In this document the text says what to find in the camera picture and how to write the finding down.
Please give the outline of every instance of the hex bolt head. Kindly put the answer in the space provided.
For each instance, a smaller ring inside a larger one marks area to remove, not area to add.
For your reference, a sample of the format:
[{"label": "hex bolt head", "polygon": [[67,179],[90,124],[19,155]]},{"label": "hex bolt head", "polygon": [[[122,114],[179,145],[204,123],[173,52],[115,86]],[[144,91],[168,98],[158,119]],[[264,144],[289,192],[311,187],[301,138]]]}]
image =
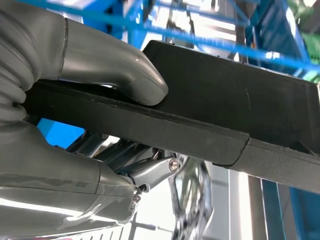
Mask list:
[{"label": "hex bolt head", "polygon": [[133,197],[133,203],[134,204],[137,204],[141,200],[141,196],[140,195],[137,195],[137,196],[134,196]]},{"label": "hex bolt head", "polygon": [[179,164],[177,159],[174,158],[169,163],[169,169],[170,171],[175,173],[177,170],[178,170]]}]

